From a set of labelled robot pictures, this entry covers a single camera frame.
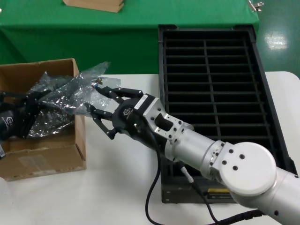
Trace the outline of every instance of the brown cardboard box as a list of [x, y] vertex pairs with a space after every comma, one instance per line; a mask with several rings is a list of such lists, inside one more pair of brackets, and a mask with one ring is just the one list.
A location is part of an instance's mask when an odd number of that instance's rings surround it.
[[[0, 90], [26, 93], [47, 71], [49, 75], [77, 75], [74, 59], [0, 65]], [[84, 117], [75, 116], [73, 131], [36, 139], [3, 142], [0, 177], [17, 180], [86, 169]]]
[[90, 8], [112, 13], [119, 12], [123, 6], [123, 0], [63, 0], [67, 6]]

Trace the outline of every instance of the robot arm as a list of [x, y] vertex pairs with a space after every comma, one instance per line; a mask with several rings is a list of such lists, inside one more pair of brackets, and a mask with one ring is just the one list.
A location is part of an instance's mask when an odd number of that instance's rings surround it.
[[[49, 91], [26, 95], [0, 91], [0, 143], [12, 136], [26, 138], [43, 107], [38, 100], [47, 93]], [[5, 102], [5, 98], [14, 101]]]
[[[112, 90], [96, 84], [93, 88], [120, 104], [114, 113], [89, 106], [94, 121], [111, 139], [124, 133], [154, 149], [146, 132], [150, 127], [167, 159], [182, 161], [203, 177], [222, 183], [245, 207], [258, 208], [284, 225], [299, 223], [300, 179], [276, 167], [273, 156], [263, 146], [213, 141], [196, 133], [192, 125], [167, 114], [159, 98], [140, 90]], [[108, 130], [101, 119], [112, 121], [114, 129]]]

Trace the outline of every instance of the yellow label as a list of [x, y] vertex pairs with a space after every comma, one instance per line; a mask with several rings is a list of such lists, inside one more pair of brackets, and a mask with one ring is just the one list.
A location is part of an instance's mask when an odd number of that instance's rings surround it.
[[210, 188], [207, 191], [208, 193], [229, 193], [229, 190], [226, 188]]

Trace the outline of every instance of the metal clip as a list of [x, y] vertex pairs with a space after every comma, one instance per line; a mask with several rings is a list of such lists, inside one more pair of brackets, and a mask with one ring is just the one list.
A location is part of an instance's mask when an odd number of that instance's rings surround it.
[[256, 4], [252, 4], [251, 0], [248, 0], [248, 5], [252, 9], [252, 12], [261, 12], [262, 10], [260, 9], [260, 7], [263, 6], [264, 3], [260, 1]]

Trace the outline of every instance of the green floor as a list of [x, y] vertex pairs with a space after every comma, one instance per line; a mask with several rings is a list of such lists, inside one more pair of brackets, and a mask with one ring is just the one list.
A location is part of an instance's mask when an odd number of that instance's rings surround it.
[[300, 1], [262, 1], [257, 45], [264, 70], [300, 77]]

